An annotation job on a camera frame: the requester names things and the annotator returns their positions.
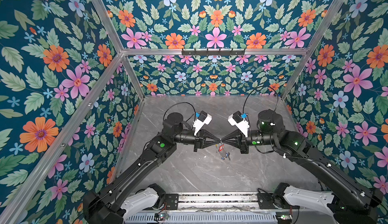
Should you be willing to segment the large keyring with yellow sleeve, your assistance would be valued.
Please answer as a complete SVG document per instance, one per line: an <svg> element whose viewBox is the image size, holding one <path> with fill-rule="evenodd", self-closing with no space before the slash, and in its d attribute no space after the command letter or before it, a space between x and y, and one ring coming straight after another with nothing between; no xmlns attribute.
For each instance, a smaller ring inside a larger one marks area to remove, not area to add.
<svg viewBox="0 0 388 224"><path fill-rule="evenodd" d="M226 153L229 153L229 152L227 152L227 151L225 150L225 146L224 146L224 151L219 152L218 149L219 149L219 146L220 146L220 145L223 145L223 146L224 146L224 144L222 144L222 143L216 145L216 147L217 147L217 152L220 154L222 160L226 160L226 159L227 159L227 158L226 158Z"/></svg>

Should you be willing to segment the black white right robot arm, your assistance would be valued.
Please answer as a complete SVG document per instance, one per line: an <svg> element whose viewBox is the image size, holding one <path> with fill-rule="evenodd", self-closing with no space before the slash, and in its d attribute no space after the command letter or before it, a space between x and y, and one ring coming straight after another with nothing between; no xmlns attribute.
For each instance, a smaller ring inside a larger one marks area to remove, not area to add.
<svg viewBox="0 0 388 224"><path fill-rule="evenodd" d="M382 192L365 187L336 167L299 132L286 130L283 118L268 109L258 113L257 130L250 128L248 117L237 111L228 117L238 129L222 138L225 144L236 141L243 153L250 146L269 145L273 152L308 170L328 191L308 191L280 183L272 194L276 204L312 209L331 216L339 224L376 224Z"/></svg>

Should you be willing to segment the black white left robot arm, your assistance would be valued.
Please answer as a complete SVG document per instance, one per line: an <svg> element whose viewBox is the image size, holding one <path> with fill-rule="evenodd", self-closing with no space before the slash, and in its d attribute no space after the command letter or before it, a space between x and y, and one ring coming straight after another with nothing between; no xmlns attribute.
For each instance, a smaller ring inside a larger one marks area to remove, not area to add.
<svg viewBox="0 0 388 224"><path fill-rule="evenodd" d="M88 192L83 198L83 215L89 224L123 224L138 212L155 207L164 201L165 191L152 184L138 194L132 194L138 184L154 169L164 163L177 149L177 144L192 144L195 149L216 145L218 138L203 130L212 116L204 111L196 113L193 128L184 130L187 122L180 113L174 112L163 121L163 129L154 136L140 157L113 180L97 192Z"/></svg>

